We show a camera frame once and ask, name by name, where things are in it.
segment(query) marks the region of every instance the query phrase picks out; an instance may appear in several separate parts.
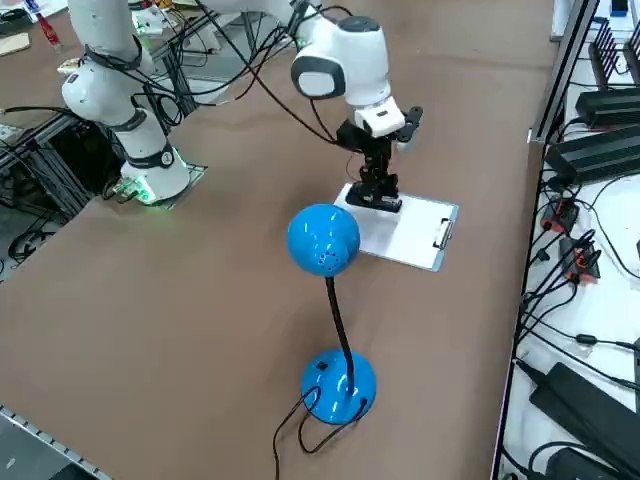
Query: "desk lamp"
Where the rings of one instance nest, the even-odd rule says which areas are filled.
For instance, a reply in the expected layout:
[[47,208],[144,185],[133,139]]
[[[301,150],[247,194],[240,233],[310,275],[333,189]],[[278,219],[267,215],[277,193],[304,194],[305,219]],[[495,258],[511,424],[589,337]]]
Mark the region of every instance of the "desk lamp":
[[302,376],[302,395],[318,420],[345,425],[369,411],[376,396],[376,376],[365,357],[352,352],[338,308],[334,277],[356,258],[360,247],[358,224],[335,205],[312,205],[289,225],[287,248],[296,264],[325,277],[331,313],[342,349],[315,357]]

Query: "blue lamp base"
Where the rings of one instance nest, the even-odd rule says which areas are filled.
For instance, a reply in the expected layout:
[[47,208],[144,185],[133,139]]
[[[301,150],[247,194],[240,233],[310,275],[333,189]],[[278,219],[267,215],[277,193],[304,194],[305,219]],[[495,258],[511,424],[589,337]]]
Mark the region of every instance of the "blue lamp base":
[[[318,420],[331,425],[352,422],[362,408],[363,417],[376,398],[376,375],[365,357],[353,352],[355,388],[347,393],[347,362],[342,350],[321,353],[309,364],[302,376],[301,391],[304,395],[313,387],[319,387],[304,401],[305,406]],[[367,401],[362,407],[362,399]]]

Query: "lamp shade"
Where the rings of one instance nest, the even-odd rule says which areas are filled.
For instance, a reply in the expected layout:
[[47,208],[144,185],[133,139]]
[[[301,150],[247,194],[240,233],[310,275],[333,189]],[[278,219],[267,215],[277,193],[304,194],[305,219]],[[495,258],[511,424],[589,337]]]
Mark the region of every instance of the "lamp shade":
[[317,204],[300,211],[289,224],[287,248],[306,272],[333,277],[358,255],[360,231],[353,216],[340,207]]

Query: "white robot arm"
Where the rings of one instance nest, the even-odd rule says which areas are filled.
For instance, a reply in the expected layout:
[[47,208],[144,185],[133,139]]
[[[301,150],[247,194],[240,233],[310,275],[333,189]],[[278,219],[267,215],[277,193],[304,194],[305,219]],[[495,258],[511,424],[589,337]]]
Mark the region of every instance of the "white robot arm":
[[[202,0],[217,13],[264,12],[287,25],[307,46],[296,56],[291,78],[310,99],[344,96],[349,119],[371,139],[402,131],[406,117],[391,96],[384,33],[368,17],[339,23],[318,14],[308,0]],[[69,108],[110,128],[127,151],[122,175],[141,185],[146,204],[173,197],[189,184],[189,172],[152,112],[135,107],[138,72],[151,75],[151,56],[134,35],[126,0],[68,0],[71,22],[86,46],[84,64],[64,83]]]

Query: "lamp neck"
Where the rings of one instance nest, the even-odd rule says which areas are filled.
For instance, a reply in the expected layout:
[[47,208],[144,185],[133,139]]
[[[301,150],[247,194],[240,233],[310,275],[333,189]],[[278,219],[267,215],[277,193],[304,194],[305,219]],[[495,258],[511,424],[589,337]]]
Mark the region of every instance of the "lamp neck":
[[349,347],[347,334],[344,331],[344,324],[342,323],[342,317],[340,316],[340,309],[338,308],[338,298],[336,297],[336,289],[333,277],[325,277],[325,283],[327,285],[327,295],[329,296],[329,303],[331,304],[333,322],[336,325],[336,332],[338,333],[340,346],[342,347],[342,352],[344,353],[344,358],[347,362],[348,393],[353,394],[355,384],[353,356],[351,355],[351,348]]

